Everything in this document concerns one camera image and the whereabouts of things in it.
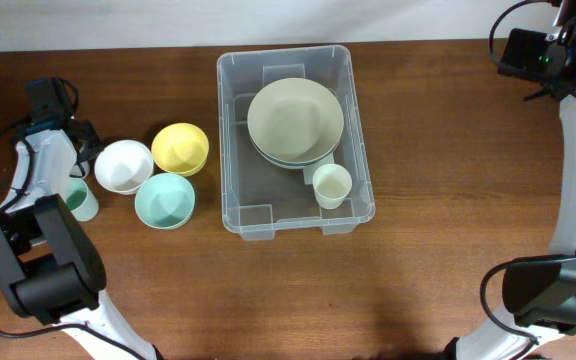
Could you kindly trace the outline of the mint green cup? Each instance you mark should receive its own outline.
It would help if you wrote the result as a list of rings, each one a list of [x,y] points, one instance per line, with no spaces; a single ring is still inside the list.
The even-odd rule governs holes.
[[[66,205],[79,222],[92,220],[99,212],[99,203],[87,183],[79,178],[70,178]]]

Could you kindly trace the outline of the yellow bowl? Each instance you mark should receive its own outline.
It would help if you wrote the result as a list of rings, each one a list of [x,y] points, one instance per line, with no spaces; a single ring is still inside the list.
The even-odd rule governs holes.
[[[190,123],[175,123],[160,130],[151,144],[155,164],[164,172],[189,177],[206,164],[209,140],[202,129]]]

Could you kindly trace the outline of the mint green bowl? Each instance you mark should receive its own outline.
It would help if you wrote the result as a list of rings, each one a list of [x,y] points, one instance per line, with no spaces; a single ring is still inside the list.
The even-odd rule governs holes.
[[[161,173],[148,179],[137,191],[135,211],[145,225],[172,230],[185,225],[196,205],[193,185],[185,177]]]

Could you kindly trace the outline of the smaller beige plate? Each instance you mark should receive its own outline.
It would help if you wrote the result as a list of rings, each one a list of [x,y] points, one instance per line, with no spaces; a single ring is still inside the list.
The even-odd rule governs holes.
[[[281,161],[308,162],[333,151],[343,135],[342,107],[325,86],[304,78],[274,81],[247,113],[251,140]]]

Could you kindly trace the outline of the cream cup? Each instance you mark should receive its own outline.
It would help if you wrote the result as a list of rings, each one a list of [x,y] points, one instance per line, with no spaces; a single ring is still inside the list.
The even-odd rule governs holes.
[[[343,166],[326,164],[315,171],[312,185],[318,205],[332,210],[344,202],[352,189],[353,181]]]

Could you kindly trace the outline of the grey cup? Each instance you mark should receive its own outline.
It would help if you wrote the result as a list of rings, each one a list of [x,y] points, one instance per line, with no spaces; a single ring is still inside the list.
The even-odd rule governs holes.
[[[70,171],[71,178],[85,179],[90,174],[90,163],[88,161],[77,162]]]

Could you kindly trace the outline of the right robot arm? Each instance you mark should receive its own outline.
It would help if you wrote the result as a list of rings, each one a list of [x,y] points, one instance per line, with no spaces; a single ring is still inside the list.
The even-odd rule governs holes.
[[[540,85],[559,103],[564,138],[560,208],[549,252],[501,263],[479,289],[486,321],[456,337],[444,359],[524,359],[538,347],[576,335],[576,1],[555,1],[555,33],[513,29],[501,75]]]

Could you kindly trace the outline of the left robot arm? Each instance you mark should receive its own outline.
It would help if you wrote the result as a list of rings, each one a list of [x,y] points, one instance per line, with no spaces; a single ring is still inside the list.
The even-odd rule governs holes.
[[[17,163],[0,205],[0,290],[17,316],[42,326],[17,336],[64,332],[95,359],[158,359],[110,300],[102,258],[66,204],[70,181],[104,148],[75,118],[78,91],[59,77],[26,91],[32,108],[9,127]]]

